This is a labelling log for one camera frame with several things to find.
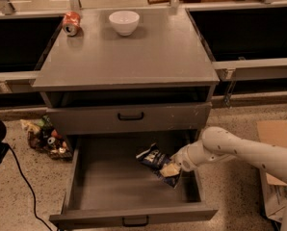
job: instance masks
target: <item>gray cabinet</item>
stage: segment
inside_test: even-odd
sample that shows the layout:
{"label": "gray cabinet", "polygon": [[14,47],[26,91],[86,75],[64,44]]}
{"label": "gray cabinet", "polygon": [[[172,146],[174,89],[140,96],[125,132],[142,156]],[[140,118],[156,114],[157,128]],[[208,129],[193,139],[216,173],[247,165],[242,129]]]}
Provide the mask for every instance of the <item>gray cabinet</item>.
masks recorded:
{"label": "gray cabinet", "polygon": [[111,29],[109,11],[83,11],[84,33],[61,32],[34,83],[74,151],[63,211],[50,217],[61,229],[216,213],[205,204],[196,171],[183,173],[173,189],[135,158],[153,142],[173,154],[195,140],[219,81],[184,10],[137,12],[140,26],[124,38]]}

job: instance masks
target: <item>open drawer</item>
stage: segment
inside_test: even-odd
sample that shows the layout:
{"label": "open drawer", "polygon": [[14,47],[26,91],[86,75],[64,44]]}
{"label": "open drawer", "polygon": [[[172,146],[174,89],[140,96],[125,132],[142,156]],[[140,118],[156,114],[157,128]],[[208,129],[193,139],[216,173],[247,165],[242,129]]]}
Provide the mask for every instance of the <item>open drawer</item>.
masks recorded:
{"label": "open drawer", "polygon": [[197,172],[183,173],[174,189],[135,158],[154,142],[171,155],[188,143],[186,134],[81,136],[63,211],[50,221],[60,229],[79,229],[210,219],[217,210],[205,205]]}
{"label": "open drawer", "polygon": [[180,103],[48,109],[47,113],[65,136],[202,129],[210,109],[210,103]]}

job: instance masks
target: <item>bowl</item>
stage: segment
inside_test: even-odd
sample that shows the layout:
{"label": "bowl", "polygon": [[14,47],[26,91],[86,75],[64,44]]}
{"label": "bowl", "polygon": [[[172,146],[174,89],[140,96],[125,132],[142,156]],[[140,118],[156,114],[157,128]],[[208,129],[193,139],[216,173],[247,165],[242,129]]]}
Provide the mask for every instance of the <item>bowl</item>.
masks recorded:
{"label": "bowl", "polygon": [[117,33],[129,36],[137,28],[140,16],[131,11],[119,11],[109,15],[109,21]]}

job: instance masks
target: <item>closed drawer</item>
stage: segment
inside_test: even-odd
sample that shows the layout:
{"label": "closed drawer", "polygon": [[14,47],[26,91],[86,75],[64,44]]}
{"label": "closed drawer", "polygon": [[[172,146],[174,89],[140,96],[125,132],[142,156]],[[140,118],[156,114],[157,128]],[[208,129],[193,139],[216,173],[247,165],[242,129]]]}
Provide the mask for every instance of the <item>closed drawer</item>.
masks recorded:
{"label": "closed drawer", "polygon": [[62,135],[193,130],[205,126],[210,103],[49,109]]}
{"label": "closed drawer", "polygon": [[81,136],[63,212],[50,221],[68,230],[210,219],[216,210],[196,171],[174,189],[137,162],[137,150],[153,142],[171,155],[188,140],[182,131]]}

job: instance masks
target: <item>cabinet top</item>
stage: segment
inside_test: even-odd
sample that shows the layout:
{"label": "cabinet top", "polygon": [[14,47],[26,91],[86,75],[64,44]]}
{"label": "cabinet top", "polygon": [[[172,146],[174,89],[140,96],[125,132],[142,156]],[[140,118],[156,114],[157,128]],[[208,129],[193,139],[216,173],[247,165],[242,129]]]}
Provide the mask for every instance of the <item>cabinet top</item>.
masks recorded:
{"label": "cabinet top", "polygon": [[33,84],[36,90],[213,85],[219,79],[185,9],[136,9],[140,23],[117,34],[109,10],[83,10],[82,30],[62,30]]}

